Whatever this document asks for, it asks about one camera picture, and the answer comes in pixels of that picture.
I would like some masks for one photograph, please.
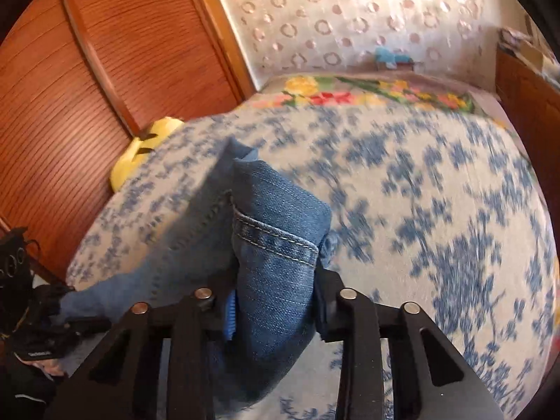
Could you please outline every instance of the wooden cabinet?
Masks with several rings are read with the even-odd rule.
[[[242,92],[198,0],[33,0],[0,45],[0,228],[64,278],[133,134]]]
[[[560,91],[500,49],[496,90],[537,173],[560,244]]]

